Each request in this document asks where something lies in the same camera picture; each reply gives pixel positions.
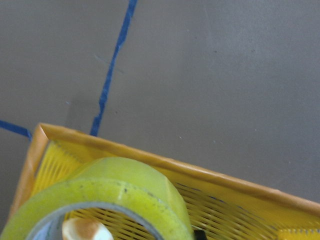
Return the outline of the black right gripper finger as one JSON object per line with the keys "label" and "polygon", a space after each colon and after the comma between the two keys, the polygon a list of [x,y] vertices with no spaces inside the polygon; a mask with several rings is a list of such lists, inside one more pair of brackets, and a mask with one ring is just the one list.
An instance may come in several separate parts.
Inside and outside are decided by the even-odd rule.
{"label": "black right gripper finger", "polygon": [[193,231],[194,240],[207,240],[206,233],[203,230]]}

